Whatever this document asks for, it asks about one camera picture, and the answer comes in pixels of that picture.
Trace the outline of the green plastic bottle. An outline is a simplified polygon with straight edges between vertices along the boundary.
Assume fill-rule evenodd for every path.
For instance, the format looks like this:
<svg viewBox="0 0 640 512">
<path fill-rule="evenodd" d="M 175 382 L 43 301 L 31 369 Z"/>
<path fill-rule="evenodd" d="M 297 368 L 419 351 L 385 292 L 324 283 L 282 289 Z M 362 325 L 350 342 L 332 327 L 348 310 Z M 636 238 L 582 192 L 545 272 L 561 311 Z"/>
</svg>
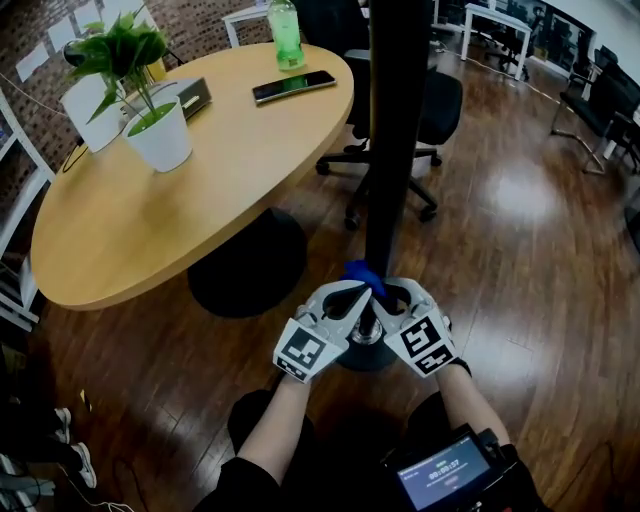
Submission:
<svg viewBox="0 0 640 512">
<path fill-rule="evenodd" d="M 276 60 L 281 71 L 291 71 L 305 64 L 301 46 L 297 10 L 290 0 L 272 0 L 267 19 L 276 48 Z"/>
</svg>

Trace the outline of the black chest-mounted screen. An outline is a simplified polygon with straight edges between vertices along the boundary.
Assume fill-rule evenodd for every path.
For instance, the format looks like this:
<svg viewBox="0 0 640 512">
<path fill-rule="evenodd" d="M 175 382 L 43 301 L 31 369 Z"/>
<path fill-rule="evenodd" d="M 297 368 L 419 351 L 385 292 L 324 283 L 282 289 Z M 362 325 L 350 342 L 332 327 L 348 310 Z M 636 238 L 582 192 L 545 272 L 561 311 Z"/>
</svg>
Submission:
<svg viewBox="0 0 640 512">
<path fill-rule="evenodd" d="M 402 512 L 503 512 L 501 490 L 515 467 L 494 432 L 465 424 L 432 446 L 385 459 Z"/>
</svg>

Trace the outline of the white wall paper sheet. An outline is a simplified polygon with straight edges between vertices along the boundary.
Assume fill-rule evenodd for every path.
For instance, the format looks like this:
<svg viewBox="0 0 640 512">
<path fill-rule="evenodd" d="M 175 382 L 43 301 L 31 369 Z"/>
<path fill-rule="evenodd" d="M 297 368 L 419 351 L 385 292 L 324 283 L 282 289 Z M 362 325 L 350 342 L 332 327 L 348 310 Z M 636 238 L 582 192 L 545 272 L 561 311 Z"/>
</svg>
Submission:
<svg viewBox="0 0 640 512">
<path fill-rule="evenodd" d="M 102 0 L 104 8 L 101 11 L 102 20 L 111 23 L 119 15 L 137 12 L 144 6 L 144 0 Z"/>
<path fill-rule="evenodd" d="M 82 33 L 89 29 L 94 23 L 101 22 L 101 15 L 94 0 L 87 0 L 86 3 L 80 5 L 74 10 L 76 23 Z"/>
</svg>

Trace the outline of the person's black trousers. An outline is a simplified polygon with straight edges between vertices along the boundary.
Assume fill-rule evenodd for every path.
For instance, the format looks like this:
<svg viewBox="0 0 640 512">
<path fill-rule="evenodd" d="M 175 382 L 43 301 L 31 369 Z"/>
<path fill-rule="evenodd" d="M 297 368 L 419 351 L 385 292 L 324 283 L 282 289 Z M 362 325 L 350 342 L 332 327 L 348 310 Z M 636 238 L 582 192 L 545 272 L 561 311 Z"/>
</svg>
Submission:
<svg viewBox="0 0 640 512">
<path fill-rule="evenodd" d="M 227 425 L 234 455 L 283 479 L 316 448 L 314 425 L 307 415 L 309 397 L 309 387 L 287 380 L 274 390 L 244 395 L 234 404 Z M 379 457 L 396 441 L 413 444 L 423 435 L 434 440 L 451 430 L 442 399 L 434 393 L 406 421 L 381 410 L 354 408 L 338 419 L 328 440 L 338 451 Z"/>
</svg>

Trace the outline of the black office chair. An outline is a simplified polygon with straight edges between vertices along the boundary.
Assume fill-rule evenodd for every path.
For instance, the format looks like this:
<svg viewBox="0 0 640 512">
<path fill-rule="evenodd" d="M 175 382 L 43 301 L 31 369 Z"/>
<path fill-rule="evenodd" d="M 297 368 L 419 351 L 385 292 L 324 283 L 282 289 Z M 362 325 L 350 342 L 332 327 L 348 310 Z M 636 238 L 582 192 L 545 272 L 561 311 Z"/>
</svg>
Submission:
<svg viewBox="0 0 640 512">
<path fill-rule="evenodd" d="M 341 56 L 354 79 L 354 100 L 347 123 L 359 145 L 344 148 L 320 158 L 316 172 L 330 173 L 332 163 L 361 163 L 371 161 L 366 148 L 370 127 L 370 57 L 369 21 L 362 13 L 358 0 L 291 0 L 299 26 L 307 41 Z M 444 144 L 456 130 L 463 102 L 461 82 L 431 67 L 428 71 L 417 141 L 424 148 L 417 149 L 416 158 L 429 157 L 433 166 L 442 164 L 436 148 Z"/>
</svg>

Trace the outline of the white electric kettle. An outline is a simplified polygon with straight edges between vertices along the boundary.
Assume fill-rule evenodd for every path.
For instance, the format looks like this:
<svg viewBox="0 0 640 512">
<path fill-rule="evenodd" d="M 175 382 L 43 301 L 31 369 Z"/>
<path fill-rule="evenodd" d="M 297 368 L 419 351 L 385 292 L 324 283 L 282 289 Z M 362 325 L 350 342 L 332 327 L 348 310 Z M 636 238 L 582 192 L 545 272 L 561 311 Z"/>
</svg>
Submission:
<svg viewBox="0 0 640 512">
<path fill-rule="evenodd" d="M 111 104 L 99 116 L 92 115 L 104 99 L 107 84 L 99 74 L 79 79 L 62 96 L 62 106 L 91 153 L 97 153 L 118 137 L 129 121 L 123 103 Z"/>
</svg>

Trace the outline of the green potted plant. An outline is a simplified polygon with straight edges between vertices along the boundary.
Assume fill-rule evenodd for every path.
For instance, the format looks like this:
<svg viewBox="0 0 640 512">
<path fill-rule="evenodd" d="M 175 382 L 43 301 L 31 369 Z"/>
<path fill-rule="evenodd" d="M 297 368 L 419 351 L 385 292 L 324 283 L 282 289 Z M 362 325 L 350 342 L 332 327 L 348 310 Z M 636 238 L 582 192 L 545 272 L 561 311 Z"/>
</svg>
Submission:
<svg viewBox="0 0 640 512">
<path fill-rule="evenodd" d="M 129 120 L 123 129 L 125 141 L 157 172 L 169 172 L 181 165 L 192 151 L 181 106 L 175 101 L 159 118 L 148 92 L 146 66 L 162 58 L 167 50 L 162 33 L 144 21 L 136 23 L 134 12 L 118 16 L 110 27 L 102 21 L 91 24 L 87 32 L 81 39 L 86 61 L 69 76 L 79 80 L 99 74 L 105 80 L 107 91 L 91 120 L 111 104 L 126 103 L 139 94 L 154 120 L 142 115 Z"/>
</svg>

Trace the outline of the person's left forearm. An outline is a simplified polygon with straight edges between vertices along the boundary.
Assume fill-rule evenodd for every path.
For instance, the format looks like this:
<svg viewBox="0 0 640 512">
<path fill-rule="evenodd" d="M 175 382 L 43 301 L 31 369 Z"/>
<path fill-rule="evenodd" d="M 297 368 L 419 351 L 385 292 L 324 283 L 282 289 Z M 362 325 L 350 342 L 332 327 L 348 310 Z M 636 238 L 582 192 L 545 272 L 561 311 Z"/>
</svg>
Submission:
<svg viewBox="0 0 640 512">
<path fill-rule="evenodd" d="M 301 436 L 311 382 L 285 374 L 237 456 L 282 484 Z"/>
</svg>

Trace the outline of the black smartphone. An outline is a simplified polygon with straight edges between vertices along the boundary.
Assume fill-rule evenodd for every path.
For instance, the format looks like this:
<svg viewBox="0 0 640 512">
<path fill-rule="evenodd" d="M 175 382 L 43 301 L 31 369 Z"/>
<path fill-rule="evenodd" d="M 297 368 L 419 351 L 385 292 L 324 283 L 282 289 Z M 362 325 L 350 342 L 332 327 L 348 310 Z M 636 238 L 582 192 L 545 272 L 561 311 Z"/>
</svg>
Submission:
<svg viewBox="0 0 640 512">
<path fill-rule="evenodd" d="M 287 77 L 256 86 L 252 89 L 256 105 L 336 85 L 336 79 L 327 71 L 319 70 Z"/>
</svg>

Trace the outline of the round wooden table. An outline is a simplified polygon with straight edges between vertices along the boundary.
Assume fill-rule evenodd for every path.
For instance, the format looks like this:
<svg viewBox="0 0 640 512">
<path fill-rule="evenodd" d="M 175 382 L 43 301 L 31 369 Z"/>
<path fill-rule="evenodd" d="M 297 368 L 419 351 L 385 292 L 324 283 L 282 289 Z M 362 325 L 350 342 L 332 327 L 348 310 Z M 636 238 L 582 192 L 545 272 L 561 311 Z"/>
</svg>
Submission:
<svg viewBox="0 0 640 512">
<path fill-rule="evenodd" d="M 335 84 L 258 106 L 255 86 L 281 78 L 270 43 L 222 50 L 169 73 L 203 78 L 212 102 L 188 123 L 193 147 L 159 173 L 118 138 L 59 173 L 37 215 L 31 267 L 61 307 L 104 309 L 173 278 L 226 242 L 311 170 L 351 110 L 347 63 L 316 46 L 310 71 Z"/>
</svg>

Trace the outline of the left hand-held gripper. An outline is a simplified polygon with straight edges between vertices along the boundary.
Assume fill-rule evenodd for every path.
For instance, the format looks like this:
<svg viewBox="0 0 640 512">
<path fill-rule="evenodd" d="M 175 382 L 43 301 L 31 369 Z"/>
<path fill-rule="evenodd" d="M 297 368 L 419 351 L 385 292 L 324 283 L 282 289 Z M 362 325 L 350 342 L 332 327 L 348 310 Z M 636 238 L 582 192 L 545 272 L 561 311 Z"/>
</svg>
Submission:
<svg viewBox="0 0 640 512">
<path fill-rule="evenodd" d="M 347 351 L 348 338 L 371 295 L 371 287 L 359 280 L 320 286 L 287 321 L 273 352 L 273 364 L 308 383 Z"/>
</svg>

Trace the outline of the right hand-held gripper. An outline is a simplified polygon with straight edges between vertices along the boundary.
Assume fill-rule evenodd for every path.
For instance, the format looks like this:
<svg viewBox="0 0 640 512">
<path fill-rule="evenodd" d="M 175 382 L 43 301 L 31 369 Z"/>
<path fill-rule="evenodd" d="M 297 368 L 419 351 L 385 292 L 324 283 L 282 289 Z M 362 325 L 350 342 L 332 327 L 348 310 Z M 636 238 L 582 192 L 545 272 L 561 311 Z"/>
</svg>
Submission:
<svg viewBox="0 0 640 512">
<path fill-rule="evenodd" d="M 393 298 L 373 298 L 372 308 L 387 347 L 421 378 L 450 364 L 457 354 L 435 299 L 414 279 L 389 277 L 385 286 Z"/>
</svg>

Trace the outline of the black coat rack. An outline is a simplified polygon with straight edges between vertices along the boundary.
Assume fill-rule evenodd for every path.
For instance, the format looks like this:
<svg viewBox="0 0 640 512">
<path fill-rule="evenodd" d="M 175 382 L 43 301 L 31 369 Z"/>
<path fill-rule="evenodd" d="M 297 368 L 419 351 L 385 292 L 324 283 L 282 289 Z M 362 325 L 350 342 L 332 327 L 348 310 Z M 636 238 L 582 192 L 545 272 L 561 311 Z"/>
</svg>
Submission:
<svg viewBox="0 0 640 512">
<path fill-rule="evenodd" d="M 387 276 L 413 165 L 428 70 L 430 0 L 370 0 L 371 146 L 364 259 Z"/>
</svg>

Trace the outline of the blue cloth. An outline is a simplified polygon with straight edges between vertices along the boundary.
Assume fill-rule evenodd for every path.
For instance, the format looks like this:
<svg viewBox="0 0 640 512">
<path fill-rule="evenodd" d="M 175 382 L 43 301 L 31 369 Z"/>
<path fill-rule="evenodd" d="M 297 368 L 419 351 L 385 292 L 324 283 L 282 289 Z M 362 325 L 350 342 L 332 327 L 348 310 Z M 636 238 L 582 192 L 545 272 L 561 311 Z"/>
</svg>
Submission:
<svg viewBox="0 0 640 512">
<path fill-rule="evenodd" d="M 387 291 L 383 279 L 373 270 L 370 269 L 365 260 L 354 260 L 346 262 L 344 265 L 344 274 L 341 280 L 357 280 L 367 284 L 372 289 L 375 298 L 386 298 Z"/>
</svg>

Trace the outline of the grey metal box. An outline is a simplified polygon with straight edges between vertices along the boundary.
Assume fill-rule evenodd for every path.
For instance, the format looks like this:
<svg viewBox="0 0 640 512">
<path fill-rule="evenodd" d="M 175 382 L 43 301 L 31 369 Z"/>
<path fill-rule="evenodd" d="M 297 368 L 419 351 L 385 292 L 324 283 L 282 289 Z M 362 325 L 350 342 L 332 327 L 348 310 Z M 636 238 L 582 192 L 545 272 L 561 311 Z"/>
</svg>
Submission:
<svg viewBox="0 0 640 512">
<path fill-rule="evenodd" d="M 189 119 L 212 101 L 204 78 L 164 80 L 152 84 L 148 92 L 159 118 L 168 113 L 175 101 L 180 104 L 185 119 Z M 126 103 L 122 103 L 120 110 L 129 120 L 138 118 L 140 115 L 154 120 L 151 110 L 139 94 L 133 95 Z"/>
</svg>

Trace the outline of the dark glass window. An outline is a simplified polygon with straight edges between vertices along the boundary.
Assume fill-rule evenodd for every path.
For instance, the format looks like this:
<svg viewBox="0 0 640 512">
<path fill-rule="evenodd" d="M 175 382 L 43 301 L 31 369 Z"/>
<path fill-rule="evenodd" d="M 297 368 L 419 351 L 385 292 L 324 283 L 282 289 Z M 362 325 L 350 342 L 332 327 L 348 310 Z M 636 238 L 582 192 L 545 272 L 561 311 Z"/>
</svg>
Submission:
<svg viewBox="0 0 640 512">
<path fill-rule="evenodd" d="M 543 0 L 496 0 L 496 8 L 531 28 L 528 57 L 550 62 L 566 73 L 589 75 L 592 29 Z"/>
</svg>

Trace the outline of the person's right forearm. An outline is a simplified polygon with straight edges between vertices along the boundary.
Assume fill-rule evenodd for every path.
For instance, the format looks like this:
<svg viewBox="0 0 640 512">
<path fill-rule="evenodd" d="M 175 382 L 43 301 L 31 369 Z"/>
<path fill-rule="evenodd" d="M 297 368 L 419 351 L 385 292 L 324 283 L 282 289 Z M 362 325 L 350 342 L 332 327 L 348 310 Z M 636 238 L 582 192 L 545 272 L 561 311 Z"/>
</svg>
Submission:
<svg viewBox="0 0 640 512">
<path fill-rule="evenodd" d="M 500 446 L 511 443 L 504 423 L 465 368 L 449 364 L 435 377 L 452 427 L 468 424 L 476 433 L 490 429 Z"/>
</svg>

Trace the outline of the black cantilever chair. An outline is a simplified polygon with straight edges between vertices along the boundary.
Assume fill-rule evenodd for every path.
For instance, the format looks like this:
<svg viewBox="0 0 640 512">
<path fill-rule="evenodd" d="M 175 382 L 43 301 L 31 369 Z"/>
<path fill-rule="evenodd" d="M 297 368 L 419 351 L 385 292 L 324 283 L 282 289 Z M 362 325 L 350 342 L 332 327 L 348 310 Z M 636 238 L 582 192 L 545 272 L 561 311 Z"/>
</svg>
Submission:
<svg viewBox="0 0 640 512">
<path fill-rule="evenodd" d="M 558 129 L 556 121 L 563 108 L 571 110 L 598 138 L 591 147 L 577 132 Z M 609 143 L 623 147 L 626 135 L 638 128 L 634 114 L 640 108 L 640 83 L 615 62 L 607 63 L 594 79 L 572 73 L 567 88 L 560 93 L 550 135 L 577 141 L 587 152 L 583 173 L 604 175 L 601 161 Z"/>
</svg>

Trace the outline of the white desk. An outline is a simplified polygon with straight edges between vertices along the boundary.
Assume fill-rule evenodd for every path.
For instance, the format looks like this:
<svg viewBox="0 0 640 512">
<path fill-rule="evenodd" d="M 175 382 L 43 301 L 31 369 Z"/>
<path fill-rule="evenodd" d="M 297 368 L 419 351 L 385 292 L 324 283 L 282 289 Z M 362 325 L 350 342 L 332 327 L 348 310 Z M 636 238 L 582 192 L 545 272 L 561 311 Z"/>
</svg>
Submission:
<svg viewBox="0 0 640 512">
<path fill-rule="evenodd" d="M 247 7 L 239 11 L 228 14 L 222 18 L 227 32 L 229 43 L 232 48 L 240 46 L 235 25 L 242 21 L 266 18 L 270 3 L 260 3 L 258 5 Z"/>
<path fill-rule="evenodd" d="M 525 22 L 519 20 L 518 18 L 515 18 L 508 14 L 504 14 L 497 11 L 495 9 L 495 0 L 489 0 L 489 4 L 490 4 L 489 7 L 484 7 L 484 6 L 473 4 L 473 3 L 466 4 L 465 24 L 464 24 L 464 31 L 463 31 L 463 44 L 462 44 L 460 59 L 462 61 L 467 60 L 468 47 L 469 47 L 470 37 L 472 33 L 472 22 L 475 16 L 498 23 L 504 27 L 512 28 L 515 31 L 523 34 L 524 39 L 522 42 L 522 47 L 519 55 L 516 73 L 515 73 L 515 79 L 517 81 L 522 81 L 523 73 L 524 73 L 524 63 L 527 58 L 527 49 L 528 49 L 532 29 Z"/>
</svg>

